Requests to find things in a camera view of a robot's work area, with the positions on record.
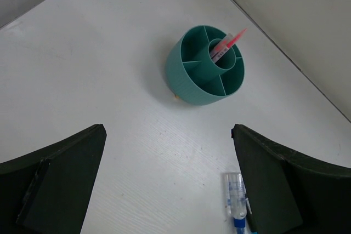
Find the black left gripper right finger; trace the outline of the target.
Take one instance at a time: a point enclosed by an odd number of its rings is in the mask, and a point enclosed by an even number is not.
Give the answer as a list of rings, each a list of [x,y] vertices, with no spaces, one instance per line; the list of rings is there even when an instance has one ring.
[[[231,130],[258,233],[350,233],[350,168]]]

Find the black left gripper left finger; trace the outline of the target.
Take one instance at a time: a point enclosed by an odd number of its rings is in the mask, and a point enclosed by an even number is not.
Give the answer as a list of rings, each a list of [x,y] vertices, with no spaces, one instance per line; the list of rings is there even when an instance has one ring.
[[[80,233],[105,142],[95,124],[1,163],[1,233]]]

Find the pink highlighter clear cap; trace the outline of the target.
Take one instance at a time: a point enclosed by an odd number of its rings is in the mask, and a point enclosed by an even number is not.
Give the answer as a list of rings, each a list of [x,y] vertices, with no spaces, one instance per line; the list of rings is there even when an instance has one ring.
[[[234,36],[232,34],[226,35],[219,43],[210,51],[210,57],[214,63],[231,48]]]

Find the thin pink pen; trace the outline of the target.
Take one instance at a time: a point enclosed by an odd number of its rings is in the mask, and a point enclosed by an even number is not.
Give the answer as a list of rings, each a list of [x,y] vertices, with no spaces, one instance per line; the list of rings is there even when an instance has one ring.
[[[225,45],[222,47],[222,49],[216,54],[216,56],[214,57],[214,61],[217,62],[219,61],[219,59],[226,53],[229,51],[229,49],[244,35],[244,33],[247,31],[247,28],[245,28],[244,30],[242,30],[240,33],[238,33],[235,37],[232,37],[231,39],[229,39]]]

